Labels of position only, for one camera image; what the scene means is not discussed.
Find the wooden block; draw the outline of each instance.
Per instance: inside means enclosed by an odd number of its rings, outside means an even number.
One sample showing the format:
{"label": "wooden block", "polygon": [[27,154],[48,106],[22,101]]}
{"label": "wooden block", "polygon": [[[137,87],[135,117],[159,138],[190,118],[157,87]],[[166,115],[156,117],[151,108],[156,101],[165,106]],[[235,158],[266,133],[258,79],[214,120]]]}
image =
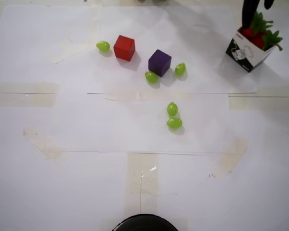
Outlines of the wooden block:
{"label": "wooden block", "polygon": [[117,58],[131,61],[135,53],[135,40],[120,35],[114,46],[114,51]]}
{"label": "wooden block", "polygon": [[149,59],[149,71],[154,72],[160,77],[168,71],[171,64],[171,56],[166,53],[156,50],[156,52]]}

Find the purple cube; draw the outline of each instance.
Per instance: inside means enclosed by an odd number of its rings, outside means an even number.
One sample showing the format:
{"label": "purple cube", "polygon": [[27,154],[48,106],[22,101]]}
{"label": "purple cube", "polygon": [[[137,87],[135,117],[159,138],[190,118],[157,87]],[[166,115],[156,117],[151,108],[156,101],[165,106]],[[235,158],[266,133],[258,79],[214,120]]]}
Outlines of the purple cube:
{"label": "purple cube", "polygon": [[168,71],[171,64],[171,56],[165,54],[160,50],[156,50],[156,52],[149,59],[149,71],[154,72],[160,77]]}

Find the masking tape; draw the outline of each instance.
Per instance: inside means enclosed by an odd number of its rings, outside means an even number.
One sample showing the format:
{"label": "masking tape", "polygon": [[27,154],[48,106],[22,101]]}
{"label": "masking tape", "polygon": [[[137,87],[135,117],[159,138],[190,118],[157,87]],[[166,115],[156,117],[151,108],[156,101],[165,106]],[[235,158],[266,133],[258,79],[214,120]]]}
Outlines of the masking tape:
{"label": "masking tape", "polygon": [[248,141],[244,138],[236,138],[229,150],[234,147],[237,149],[236,154],[230,154],[226,151],[225,154],[220,158],[217,164],[212,168],[209,177],[225,177],[232,172],[232,170],[237,166],[243,154],[245,153],[248,146]]}
{"label": "masking tape", "polygon": [[128,101],[128,100],[191,100],[193,95],[186,92],[167,90],[135,91],[106,94],[105,99]]}
{"label": "masking tape", "polygon": [[53,107],[53,94],[6,94],[0,93],[0,107]]}
{"label": "masking tape", "polygon": [[45,155],[46,159],[54,160],[62,155],[62,150],[54,145],[51,139],[35,128],[25,128],[23,135],[31,141],[34,148]]}
{"label": "masking tape", "polygon": [[289,111],[289,98],[229,97],[231,110]]}
{"label": "masking tape", "polygon": [[257,90],[256,93],[236,93],[228,94],[228,97],[288,97],[289,86],[283,87],[264,87]]}
{"label": "masking tape", "polygon": [[124,218],[140,213],[141,166],[142,154],[128,154]]}
{"label": "masking tape", "polygon": [[158,154],[142,154],[141,213],[158,212]]}
{"label": "masking tape", "polygon": [[56,94],[58,89],[53,83],[0,83],[0,93]]}
{"label": "masking tape", "polygon": [[95,48],[96,43],[99,41],[100,26],[101,26],[101,7],[93,7],[91,35],[90,38],[82,44],[73,44],[69,39],[61,41],[62,54],[52,58],[53,64],[58,64],[73,55],[90,48]]}

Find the red cube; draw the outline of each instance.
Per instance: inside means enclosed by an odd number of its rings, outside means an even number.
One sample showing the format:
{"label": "red cube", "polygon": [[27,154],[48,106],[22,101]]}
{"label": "red cube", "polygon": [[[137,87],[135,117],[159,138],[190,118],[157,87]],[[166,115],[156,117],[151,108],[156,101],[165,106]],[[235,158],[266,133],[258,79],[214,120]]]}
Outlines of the red cube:
{"label": "red cube", "polygon": [[135,53],[135,40],[120,35],[114,46],[114,51],[117,58],[131,61]]}

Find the grape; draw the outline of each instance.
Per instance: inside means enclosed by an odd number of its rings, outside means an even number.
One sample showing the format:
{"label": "grape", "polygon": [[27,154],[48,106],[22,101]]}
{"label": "grape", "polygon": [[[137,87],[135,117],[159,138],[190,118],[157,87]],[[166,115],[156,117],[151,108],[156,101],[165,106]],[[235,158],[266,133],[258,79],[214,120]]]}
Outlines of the grape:
{"label": "grape", "polygon": [[182,75],[184,75],[185,70],[186,70],[185,63],[178,64],[175,68],[175,74],[177,76],[182,76]]}
{"label": "grape", "polygon": [[105,42],[105,41],[101,41],[101,42],[98,42],[96,44],[96,47],[100,50],[100,51],[103,51],[103,52],[107,52],[109,51],[110,49],[110,45],[108,42]]}
{"label": "grape", "polygon": [[172,129],[178,129],[182,126],[182,120],[179,118],[172,118],[170,120],[167,121],[167,125],[168,127],[172,128]]}
{"label": "grape", "polygon": [[174,102],[171,102],[167,107],[167,112],[168,115],[175,116],[178,113],[178,106]]}
{"label": "grape", "polygon": [[158,81],[158,76],[152,71],[147,71],[145,74],[145,78],[149,83],[156,83]]}

